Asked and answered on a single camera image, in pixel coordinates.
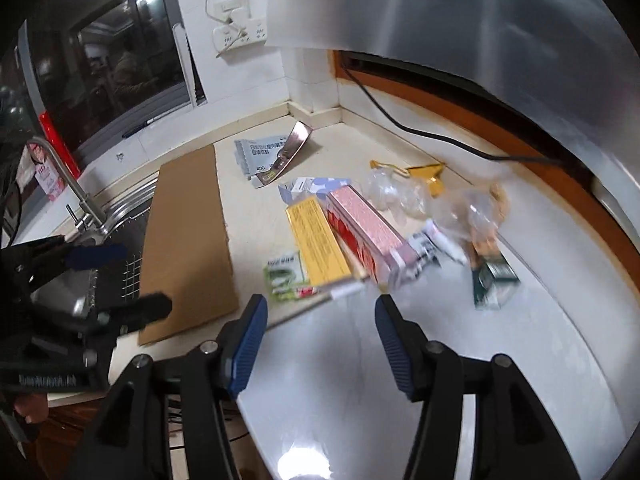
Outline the person's left hand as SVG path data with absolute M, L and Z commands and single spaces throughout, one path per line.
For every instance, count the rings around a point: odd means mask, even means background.
M 15 399 L 13 411 L 28 424 L 41 424 L 49 416 L 48 396 L 45 393 L 22 394 Z

